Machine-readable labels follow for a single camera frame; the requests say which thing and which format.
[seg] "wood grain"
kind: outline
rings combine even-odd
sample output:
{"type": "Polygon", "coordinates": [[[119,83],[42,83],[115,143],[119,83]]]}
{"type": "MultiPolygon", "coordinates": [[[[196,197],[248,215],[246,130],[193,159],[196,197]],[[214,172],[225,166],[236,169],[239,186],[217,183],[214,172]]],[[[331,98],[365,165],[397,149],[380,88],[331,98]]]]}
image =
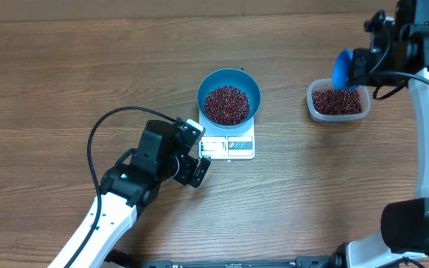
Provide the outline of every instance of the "wood grain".
{"type": "MultiPolygon", "coordinates": [[[[79,226],[95,195],[85,149],[100,116],[134,105],[196,118],[201,80],[228,67],[262,90],[256,157],[214,162],[197,190],[165,183],[115,248],[141,261],[280,259],[330,254],[378,229],[387,203],[413,196],[410,97],[374,102],[350,124],[314,123],[305,99],[340,50],[369,44],[370,16],[0,24],[0,267],[46,267],[79,226]]],[[[98,174],[150,118],[102,124],[98,174]]]]}
{"type": "Polygon", "coordinates": [[[395,12],[397,0],[0,0],[0,22],[395,12]]]}

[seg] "bean container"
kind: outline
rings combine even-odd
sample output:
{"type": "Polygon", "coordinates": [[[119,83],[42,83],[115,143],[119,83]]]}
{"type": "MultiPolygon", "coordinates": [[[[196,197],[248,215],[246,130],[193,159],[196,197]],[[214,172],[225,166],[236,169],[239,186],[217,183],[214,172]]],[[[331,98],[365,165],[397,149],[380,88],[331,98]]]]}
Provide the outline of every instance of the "bean container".
{"type": "Polygon", "coordinates": [[[360,105],[362,106],[362,112],[355,115],[323,115],[316,111],[312,100],[312,93],[320,90],[336,90],[332,83],[332,79],[329,78],[314,81],[307,90],[307,106],[309,108],[311,118],[314,121],[324,123],[347,122],[362,119],[370,112],[370,95],[366,86],[359,86],[356,89],[350,89],[358,91],[360,96],[360,105]]]}

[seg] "red beans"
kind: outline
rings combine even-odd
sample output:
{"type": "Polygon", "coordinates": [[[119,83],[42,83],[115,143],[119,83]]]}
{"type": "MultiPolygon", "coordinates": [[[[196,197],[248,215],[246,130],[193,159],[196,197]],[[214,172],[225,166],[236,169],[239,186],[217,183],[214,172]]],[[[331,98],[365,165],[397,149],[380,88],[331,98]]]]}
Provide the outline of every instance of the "red beans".
{"type": "Polygon", "coordinates": [[[246,93],[234,86],[220,86],[208,94],[205,113],[209,120],[225,126],[242,123],[250,113],[246,93]]]}
{"type": "Polygon", "coordinates": [[[323,115],[354,115],[362,112],[357,90],[321,90],[312,93],[316,111],[323,115]]]}

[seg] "white scale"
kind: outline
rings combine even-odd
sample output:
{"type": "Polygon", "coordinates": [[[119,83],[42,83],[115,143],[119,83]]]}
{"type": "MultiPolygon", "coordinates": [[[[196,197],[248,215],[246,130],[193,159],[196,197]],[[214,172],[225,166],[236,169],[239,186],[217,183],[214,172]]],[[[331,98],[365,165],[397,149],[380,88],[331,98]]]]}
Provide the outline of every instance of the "white scale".
{"type": "Polygon", "coordinates": [[[199,124],[206,129],[198,146],[200,158],[206,157],[211,160],[254,158],[254,116],[244,125],[227,130],[215,126],[200,112],[199,124]]]}

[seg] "blue bowl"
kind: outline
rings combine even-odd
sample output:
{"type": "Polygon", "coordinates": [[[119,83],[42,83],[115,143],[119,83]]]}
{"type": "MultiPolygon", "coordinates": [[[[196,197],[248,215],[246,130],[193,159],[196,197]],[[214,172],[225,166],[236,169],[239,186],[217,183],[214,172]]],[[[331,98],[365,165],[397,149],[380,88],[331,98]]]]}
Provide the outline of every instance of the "blue bowl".
{"type": "Polygon", "coordinates": [[[250,102],[250,113],[243,122],[233,126],[217,124],[210,120],[215,126],[224,129],[234,129],[244,125],[258,112],[261,105],[261,90],[259,89],[256,81],[254,81],[254,79],[244,71],[233,68],[225,68],[211,73],[205,78],[205,80],[203,80],[203,82],[200,84],[200,87],[198,88],[198,108],[200,108],[201,114],[208,120],[209,118],[205,113],[206,97],[208,97],[208,94],[211,91],[217,89],[220,86],[235,86],[242,92],[246,93],[247,99],[250,102]]]}

